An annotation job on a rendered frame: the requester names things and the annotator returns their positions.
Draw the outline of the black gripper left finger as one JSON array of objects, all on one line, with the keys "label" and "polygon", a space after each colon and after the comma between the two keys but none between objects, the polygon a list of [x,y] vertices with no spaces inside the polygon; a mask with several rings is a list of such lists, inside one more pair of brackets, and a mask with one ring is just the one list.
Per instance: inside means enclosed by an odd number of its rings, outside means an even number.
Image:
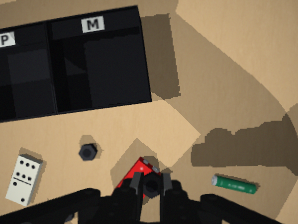
[{"label": "black gripper left finger", "polygon": [[78,224],[128,224],[129,219],[140,221],[143,182],[144,172],[134,172],[133,178],[124,179],[122,187],[115,188],[111,196],[101,197],[98,189],[82,189],[1,215],[0,224],[65,224],[66,218],[76,212]]}]

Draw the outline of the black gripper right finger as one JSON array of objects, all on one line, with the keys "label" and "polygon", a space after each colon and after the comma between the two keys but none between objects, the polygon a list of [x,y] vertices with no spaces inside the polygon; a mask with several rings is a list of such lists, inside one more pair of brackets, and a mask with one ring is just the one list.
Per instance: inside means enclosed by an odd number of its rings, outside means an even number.
[{"label": "black gripper right finger", "polygon": [[166,224],[222,224],[222,220],[229,224],[283,224],[216,194],[203,194],[200,201],[189,200],[187,192],[181,189],[181,182],[171,180],[170,173],[161,173],[160,221]]}]

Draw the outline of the black hex nut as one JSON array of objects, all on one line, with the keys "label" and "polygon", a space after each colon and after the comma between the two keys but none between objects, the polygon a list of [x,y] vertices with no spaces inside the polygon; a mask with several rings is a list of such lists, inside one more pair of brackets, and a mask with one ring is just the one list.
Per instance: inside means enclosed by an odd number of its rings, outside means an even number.
[{"label": "black hex nut", "polygon": [[84,144],[81,146],[80,151],[79,151],[79,156],[83,161],[92,161],[98,150],[94,146],[94,144]]},{"label": "black hex nut", "polygon": [[72,221],[72,219],[74,218],[74,216],[75,216],[75,213],[72,214],[72,215],[70,215],[70,216],[65,220],[65,222]]},{"label": "black hex nut", "polygon": [[149,198],[160,195],[161,176],[151,171],[144,175],[143,194]]}]

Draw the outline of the green battery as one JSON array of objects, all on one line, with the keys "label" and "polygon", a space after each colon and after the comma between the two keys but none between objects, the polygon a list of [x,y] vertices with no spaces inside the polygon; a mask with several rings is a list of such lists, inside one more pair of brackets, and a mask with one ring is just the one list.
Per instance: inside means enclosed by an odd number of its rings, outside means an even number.
[{"label": "green battery", "polygon": [[230,178],[225,178],[217,175],[213,175],[211,183],[214,186],[223,187],[223,188],[240,191],[240,192],[245,192],[249,194],[255,194],[256,192],[255,184],[234,180]]}]

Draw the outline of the black rack of three bins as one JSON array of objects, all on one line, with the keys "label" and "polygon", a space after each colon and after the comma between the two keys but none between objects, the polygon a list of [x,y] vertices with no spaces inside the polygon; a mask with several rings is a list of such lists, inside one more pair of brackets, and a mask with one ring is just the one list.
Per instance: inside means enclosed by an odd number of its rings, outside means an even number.
[{"label": "black rack of three bins", "polygon": [[138,5],[0,29],[1,123],[148,102]]}]

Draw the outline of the red 9v battery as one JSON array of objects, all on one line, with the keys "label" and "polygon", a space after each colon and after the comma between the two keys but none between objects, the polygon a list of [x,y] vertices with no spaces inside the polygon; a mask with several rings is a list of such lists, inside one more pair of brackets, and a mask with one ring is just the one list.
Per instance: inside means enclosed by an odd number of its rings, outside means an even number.
[{"label": "red 9v battery", "polygon": [[146,175],[151,171],[161,176],[161,172],[156,166],[152,166],[148,160],[143,159],[140,156],[140,158],[136,161],[136,163],[132,166],[132,168],[128,171],[128,173],[124,176],[124,178],[120,181],[120,183],[116,187],[120,187],[124,179],[133,178],[134,172],[144,172],[144,175]]}]

